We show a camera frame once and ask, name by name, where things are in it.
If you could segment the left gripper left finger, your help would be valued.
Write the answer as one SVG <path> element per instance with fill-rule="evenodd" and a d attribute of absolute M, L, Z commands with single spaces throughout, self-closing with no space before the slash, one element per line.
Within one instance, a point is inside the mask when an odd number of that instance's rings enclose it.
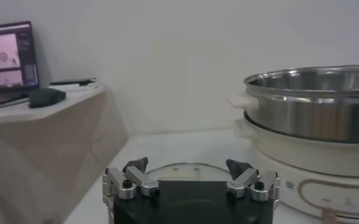
<path fill-rule="evenodd" d="M 115 167 L 106 168 L 102 174 L 103 196 L 132 200 L 139 190 L 144 197 L 149 197 L 151 200 L 158 199 L 159 182 L 145 174 L 148 162 L 148 158 L 144 157 L 127 162 L 121 170 Z"/>

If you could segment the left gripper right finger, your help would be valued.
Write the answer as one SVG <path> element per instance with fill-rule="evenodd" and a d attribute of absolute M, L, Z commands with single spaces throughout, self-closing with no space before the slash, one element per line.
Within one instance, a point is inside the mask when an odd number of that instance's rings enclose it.
<path fill-rule="evenodd" d="M 234 203 L 249 193 L 251 200 L 264 203 L 269 200 L 278 203 L 280 177 L 277 172 L 254 169 L 249 163 L 232 159 L 226 160 L 226 166 L 232 177 L 227 182 L 227 199 Z"/>

